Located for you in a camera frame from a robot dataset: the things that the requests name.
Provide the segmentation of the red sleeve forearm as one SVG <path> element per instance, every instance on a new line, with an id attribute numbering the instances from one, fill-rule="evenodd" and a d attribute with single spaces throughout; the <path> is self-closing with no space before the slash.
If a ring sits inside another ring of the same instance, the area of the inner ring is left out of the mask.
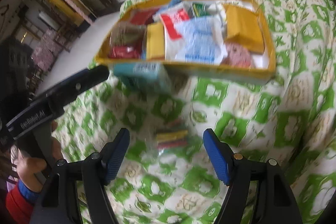
<path id="1" fill-rule="evenodd" d="M 39 193 L 33 192 L 26 187 L 22 180 L 19 180 L 16 186 L 8 192 L 5 202 L 6 209 L 15 223 L 30 223 L 38 197 Z"/>

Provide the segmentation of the person's left hand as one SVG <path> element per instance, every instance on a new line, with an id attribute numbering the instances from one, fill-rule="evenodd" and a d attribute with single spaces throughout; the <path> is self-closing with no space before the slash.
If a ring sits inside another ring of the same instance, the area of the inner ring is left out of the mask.
<path id="1" fill-rule="evenodd" d="M 55 160 L 63 159 L 61 145 L 57 139 L 51 137 L 51 152 Z M 35 157 L 24 157 L 21 151 L 18 152 L 17 174 L 23 184 L 34 193 L 40 193 L 43 184 L 36 178 L 35 174 L 43 171 L 47 163 L 43 159 Z"/>

